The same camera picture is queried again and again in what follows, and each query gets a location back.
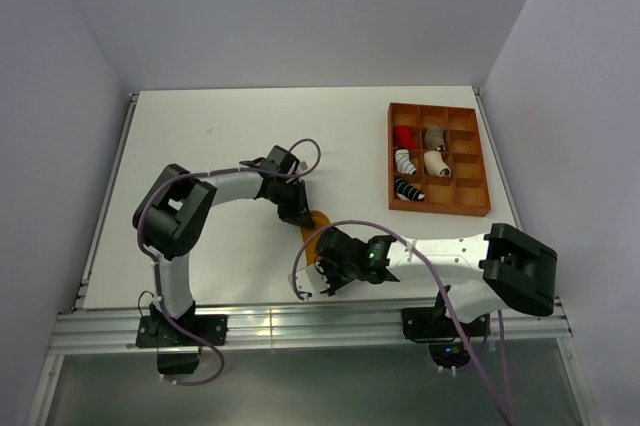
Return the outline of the mustard yellow sock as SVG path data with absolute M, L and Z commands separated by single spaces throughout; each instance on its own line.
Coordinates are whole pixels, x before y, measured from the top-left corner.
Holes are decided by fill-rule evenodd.
M 319 230 L 330 224 L 329 218 L 319 210 L 311 210 L 311 218 L 314 222 L 313 228 L 299 228 L 304 246 L 301 268 L 313 265 L 316 261 L 315 247 L 320 238 Z

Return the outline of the black white striped sock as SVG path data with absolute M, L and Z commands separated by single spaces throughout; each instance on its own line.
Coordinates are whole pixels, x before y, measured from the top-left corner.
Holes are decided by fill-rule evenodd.
M 414 187 L 403 177 L 396 177 L 393 185 L 394 193 L 400 200 L 416 202 L 425 199 L 424 192 Z

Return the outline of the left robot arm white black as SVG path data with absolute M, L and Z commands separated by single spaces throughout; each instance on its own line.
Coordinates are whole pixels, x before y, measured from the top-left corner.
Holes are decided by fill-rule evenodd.
M 157 334 L 172 345 L 202 335 L 190 289 L 189 254 L 211 208 L 265 199 L 277 207 L 280 221 L 315 227 L 299 166 L 292 151 L 274 146 L 267 156 L 234 168 L 195 173 L 170 164 L 162 170 L 132 218 L 138 246 L 153 268 L 155 295 L 148 324 Z

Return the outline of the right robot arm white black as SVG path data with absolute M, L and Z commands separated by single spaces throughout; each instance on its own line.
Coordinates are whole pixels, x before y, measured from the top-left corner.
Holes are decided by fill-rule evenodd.
M 319 292 L 328 296 L 356 281 L 439 279 L 449 301 L 432 316 L 435 329 L 446 336 L 502 309 L 548 317 L 555 308 L 557 253 L 509 224 L 454 239 L 386 234 L 368 241 L 332 227 L 319 236 L 315 255 L 325 283 Z

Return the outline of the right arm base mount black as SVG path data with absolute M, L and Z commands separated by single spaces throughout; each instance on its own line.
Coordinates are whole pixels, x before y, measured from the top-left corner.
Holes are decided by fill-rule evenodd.
M 489 316 L 484 315 L 472 323 L 461 324 L 461 335 L 453 321 L 445 315 L 443 307 L 412 307 L 401 310 L 402 333 L 406 340 L 428 346 L 430 359 L 437 367 L 453 371 L 470 364 L 471 357 L 462 337 L 469 342 L 474 338 L 487 343 L 490 333 Z

